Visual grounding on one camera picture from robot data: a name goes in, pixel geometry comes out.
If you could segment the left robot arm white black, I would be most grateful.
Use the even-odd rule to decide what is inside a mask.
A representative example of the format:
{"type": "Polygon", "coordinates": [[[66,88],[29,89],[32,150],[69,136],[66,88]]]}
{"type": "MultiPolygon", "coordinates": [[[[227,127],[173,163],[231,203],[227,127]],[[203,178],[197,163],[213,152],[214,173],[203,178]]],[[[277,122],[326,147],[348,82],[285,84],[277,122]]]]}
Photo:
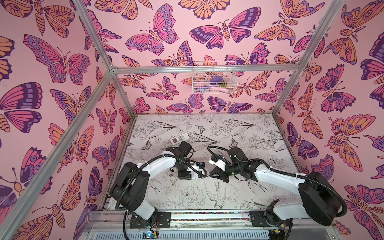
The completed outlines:
{"type": "Polygon", "coordinates": [[[149,224],[155,221],[158,210],[145,199],[150,180],[177,164],[187,166],[186,157],[192,149],[189,143],[182,141],[179,146],[169,147],[144,163],[125,163],[109,192],[111,198],[116,200],[115,210],[131,213],[149,224]]]}

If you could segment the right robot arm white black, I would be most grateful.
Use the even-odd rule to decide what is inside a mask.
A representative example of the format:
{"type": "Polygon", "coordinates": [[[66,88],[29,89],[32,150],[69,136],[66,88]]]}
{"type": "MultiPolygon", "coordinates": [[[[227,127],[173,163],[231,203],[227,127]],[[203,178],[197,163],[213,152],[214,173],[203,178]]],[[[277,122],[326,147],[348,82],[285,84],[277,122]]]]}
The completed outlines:
{"type": "Polygon", "coordinates": [[[335,218],[348,212],[346,202],[331,184],[317,172],[290,173],[270,166],[262,159],[248,159],[238,147],[230,150],[209,146],[210,164],[215,168],[211,178],[228,183],[230,177],[242,176],[246,181],[271,184],[299,196],[296,200],[272,201],[264,212],[253,214],[254,219],[271,227],[284,221],[311,219],[322,226],[330,226],[335,218]]]}

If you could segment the long white remote control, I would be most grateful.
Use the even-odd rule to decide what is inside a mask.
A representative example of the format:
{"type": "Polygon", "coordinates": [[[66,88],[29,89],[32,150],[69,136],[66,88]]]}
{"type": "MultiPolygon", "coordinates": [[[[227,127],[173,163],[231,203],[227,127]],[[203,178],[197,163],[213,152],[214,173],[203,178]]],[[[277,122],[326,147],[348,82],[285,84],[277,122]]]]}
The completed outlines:
{"type": "Polygon", "coordinates": [[[187,168],[187,172],[189,173],[189,179],[191,180],[197,180],[197,179],[203,179],[206,177],[206,171],[203,169],[203,167],[200,164],[197,164],[196,162],[189,162],[189,167],[187,168]]]}

